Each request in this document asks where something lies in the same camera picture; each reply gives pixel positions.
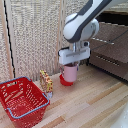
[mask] basket handle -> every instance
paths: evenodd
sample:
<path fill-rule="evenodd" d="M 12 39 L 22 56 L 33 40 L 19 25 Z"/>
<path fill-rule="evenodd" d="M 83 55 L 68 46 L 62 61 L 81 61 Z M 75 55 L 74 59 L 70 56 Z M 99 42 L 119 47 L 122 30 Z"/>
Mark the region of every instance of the basket handle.
<path fill-rule="evenodd" d="M 10 108 L 7 108 L 7 109 L 8 109 L 8 111 L 10 112 L 11 116 L 12 116 L 14 119 L 20 119 L 20 118 L 22 118 L 22 117 L 24 117 L 24 116 L 26 116 L 26 115 L 28 115 L 28 114 L 30 114 L 30 113 L 32 113 L 32 112 L 34 112 L 34 111 L 40 109 L 40 108 L 42 108 L 42 107 L 45 107 L 45 106 L 47 106 L 47 105 L 49 104 L 49 99 L 45 96 L 44 93 L 42 93 L 42 95 L 48 100 L 48 102 L 45 103 L 45 104 L 43 104 L 43 105 L 41 105 L 41 106 L 39 106 L 39 107 L 37 107 L 37 108 L 35 108 L 35 109 L 33 109 L 33 110 L 31 110 L 31 111 L 29 111 L 29 112 L 27 112 L 27 113 L 25 113 L 25 114 L 23 114 L 23 115 L 21 115 L 21 116 L 16 117 L 16 116 L 14 116 L 14 115 L 12 114 L 12 111 L 11 111 Z"/>
<path fill-rule="evenodd" d="M 11 81 L 13 81 L 13 80 L 20 79 L 20 78 L 27 78 L 29 81 L 31 81 L 28 77 L 26 77 L 26 76 L 22 76 L 22 77 L 18 77 L 18 78 L 14 78 L 14 79 L 11 79 L 11 80 L 8 80 L 8 81 L 5 81 L 5 82 L 2 82 L 2 83 L 0 83 L 0 85 L 1 85 L 1 84 L 5 84 L 5 83 L 8 83 L 8 82 L 11 82 Z"/>

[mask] wicker panel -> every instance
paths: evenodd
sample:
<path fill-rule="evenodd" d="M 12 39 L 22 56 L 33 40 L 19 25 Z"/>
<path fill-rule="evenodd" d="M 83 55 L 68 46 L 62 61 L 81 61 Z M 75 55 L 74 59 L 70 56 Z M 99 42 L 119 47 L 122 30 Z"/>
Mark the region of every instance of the wicker panel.
<path fill-rule="evenodd" d="M 19 75 L 55 73 L 60 0 L 11 0 L 11 10 Z"/>
<path fill-rule="evenodd" d="M 66 11 L 65 11 L 65 17 L 72 13 L 77 13 L 80 11 L 80 9 L 88 2 L 88 0 L 67 0 L 66 2 Z M 69 46 L 69 43 L 63 38 L 62 39 L 62 47 Z"/>
<path fill-rule="evenodd" d="M 11 79 L 11 74 L 10 74 L 10 68 L 9 68 L 9 60 L 8 60 L 8 55 L 7 55 L 7 50 L 6 50 L 6 39 L 5 39 L 5 33 L 4 33 L 4 28 L 3 28 L 3 17 L 0 13 L 0 82 L 7 81 Z"/>
<path fill-rule="evenodd" d="M 128 13 L 128 1 L 126 3 L 119 4 L 117 6 L 114 6 L 107 11 L 115 11 L 115 12 L 126 12 Z"/>

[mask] drawer handle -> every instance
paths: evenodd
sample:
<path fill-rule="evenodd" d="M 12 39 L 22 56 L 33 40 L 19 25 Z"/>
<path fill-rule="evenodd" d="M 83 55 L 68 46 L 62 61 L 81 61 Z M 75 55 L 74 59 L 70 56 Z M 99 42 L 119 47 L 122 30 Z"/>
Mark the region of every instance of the drawer handle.
<path fill-rule="evenodd" d="M 99 58 L 99 59 L 102 59 L 102 60 L 104 60 L 104 61 L 106 61 L 106 62 L 112 63 L 112 64 L 114 64 L 114 65 L 116 65 L 116 66 L 120 66 L 118 63 L 112 62 L 112 61 L 107 60 L 107 59 L 105 59 L 105 58 L 103 58 L 103 57 L 100 57 L 100 56 L 96 56 L 96 57 Z"/>

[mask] drawer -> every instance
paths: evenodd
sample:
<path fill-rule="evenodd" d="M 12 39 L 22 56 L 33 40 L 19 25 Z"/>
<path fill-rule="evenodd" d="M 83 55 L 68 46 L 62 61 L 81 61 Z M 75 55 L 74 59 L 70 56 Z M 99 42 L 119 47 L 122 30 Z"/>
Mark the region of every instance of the drawer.
<path fill-rule="evenodd" d="M 89 63 L 128 80 L 128 64 L 92 52 Z"/>

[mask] shopping basket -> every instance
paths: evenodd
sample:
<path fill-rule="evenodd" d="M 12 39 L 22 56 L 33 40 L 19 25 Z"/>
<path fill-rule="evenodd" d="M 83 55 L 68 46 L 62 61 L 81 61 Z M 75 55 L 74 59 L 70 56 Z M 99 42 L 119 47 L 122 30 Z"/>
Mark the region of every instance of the shopping basket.
<path fill-rule="evenodd" d="M 50 104 L 44 93 L 27 77 L 0 83 L 0 101 L 16 128 L 39 123 Z"/>

